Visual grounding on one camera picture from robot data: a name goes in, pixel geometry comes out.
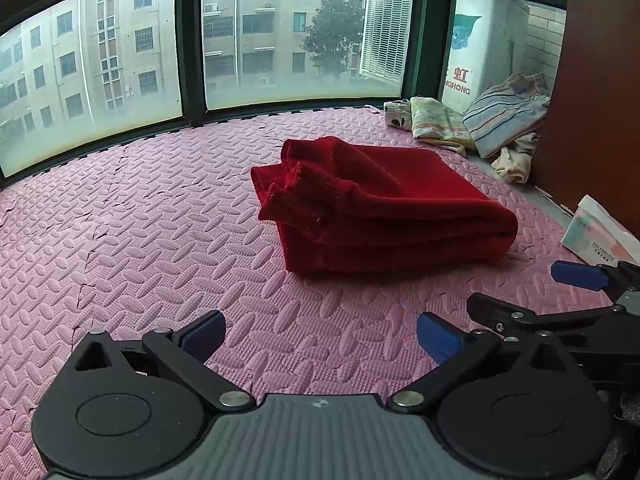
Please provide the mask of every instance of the black circular housing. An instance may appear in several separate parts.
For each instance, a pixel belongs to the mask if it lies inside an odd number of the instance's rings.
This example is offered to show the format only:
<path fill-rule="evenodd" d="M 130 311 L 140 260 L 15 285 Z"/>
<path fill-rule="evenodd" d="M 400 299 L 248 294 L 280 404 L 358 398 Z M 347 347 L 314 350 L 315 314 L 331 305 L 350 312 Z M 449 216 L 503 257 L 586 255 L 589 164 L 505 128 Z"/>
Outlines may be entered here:
<path fill-rule="evenodd" d="M 460 386 L 436 417 L 446 444 L 473 466 L 510 478 L 569 478 L 596 463 L 610 417 L 588 383 L 529 368 Z"/>
<path fill-rule="evenodd" d="M 102 368 L 73 374 L 43 397 L 31 424 L 49 468 L 82 478 L 161 470 L 196 443 L 202 404 L 171 381 Z"/>

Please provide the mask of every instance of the blue cartoon character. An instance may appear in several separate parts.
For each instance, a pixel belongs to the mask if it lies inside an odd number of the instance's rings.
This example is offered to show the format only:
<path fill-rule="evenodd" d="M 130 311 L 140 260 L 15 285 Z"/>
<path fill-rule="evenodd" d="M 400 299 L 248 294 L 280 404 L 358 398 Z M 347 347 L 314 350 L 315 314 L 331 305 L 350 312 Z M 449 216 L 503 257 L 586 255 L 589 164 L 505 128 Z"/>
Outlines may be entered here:
<path fill-rule="evenodd" d="M 456 14 L 453 19 L 453 35 L 451 37 L 451 48 L 460 50 L 469 46 L 468 39 L 474 30 L 476 21 L 481 16 L 467 16 L 466 14 Z"/>

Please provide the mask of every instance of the metal screw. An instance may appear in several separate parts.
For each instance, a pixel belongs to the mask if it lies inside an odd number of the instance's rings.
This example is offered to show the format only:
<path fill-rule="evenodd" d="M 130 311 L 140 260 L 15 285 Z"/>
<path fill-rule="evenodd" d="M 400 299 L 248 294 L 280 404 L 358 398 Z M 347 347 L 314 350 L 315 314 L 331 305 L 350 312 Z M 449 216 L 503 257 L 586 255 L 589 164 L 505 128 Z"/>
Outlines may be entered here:
<path fill-rule="evenodd" d="M 404 392 L 396 393 L 393 402 L 403 408 L 412 408 L 424 402 L 424 397 L 422 394 L 414 392 L 413 390 L 405 390 Z"/>
<path fill-rule="evenodd" d="M 220 395 L 220 404 L 228 408 L 239 408 L 251 402 L 251 397 L 246 392 L 240 392 L 234 390 L 231 392 L 225 392 Z"/>

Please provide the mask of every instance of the red chinese character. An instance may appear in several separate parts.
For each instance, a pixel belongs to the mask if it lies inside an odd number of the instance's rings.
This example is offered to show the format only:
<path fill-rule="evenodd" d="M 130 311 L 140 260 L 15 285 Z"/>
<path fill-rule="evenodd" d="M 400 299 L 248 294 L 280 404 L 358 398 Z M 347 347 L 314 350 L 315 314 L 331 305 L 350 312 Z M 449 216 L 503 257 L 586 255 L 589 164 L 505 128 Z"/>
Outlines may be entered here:
<path fill-rule="evenodd" d="M 456 81 L 462 81 L 463 83 L 466 83 L 466 75 L 468 73 L 469 73 L 469 70 L 466 70 L 465 68 L 456 67 L 456 69 L 453 71 L 453 79 L 455 79 Z"/>

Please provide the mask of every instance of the apartment building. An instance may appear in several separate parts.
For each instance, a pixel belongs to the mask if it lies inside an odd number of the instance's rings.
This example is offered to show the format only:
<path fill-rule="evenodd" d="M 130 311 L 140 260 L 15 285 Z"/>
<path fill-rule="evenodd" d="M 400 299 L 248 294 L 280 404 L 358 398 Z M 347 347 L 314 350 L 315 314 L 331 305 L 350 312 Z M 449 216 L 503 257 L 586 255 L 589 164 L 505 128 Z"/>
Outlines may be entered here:
<path fill-rule="evenodd" d="M 365 0 L 360 0 L 365 7 Z M 202 0 L 207 104 L 336 97 L 354 93 L 359 48 L 339 80 L 323 80 L 302 48 L 322 0 Z"/>
<path fill-rule="evenodd" d="M 22 168 L 182 114 L 175 0 L 66 0 L 0 38 L 0 160 Z"/>

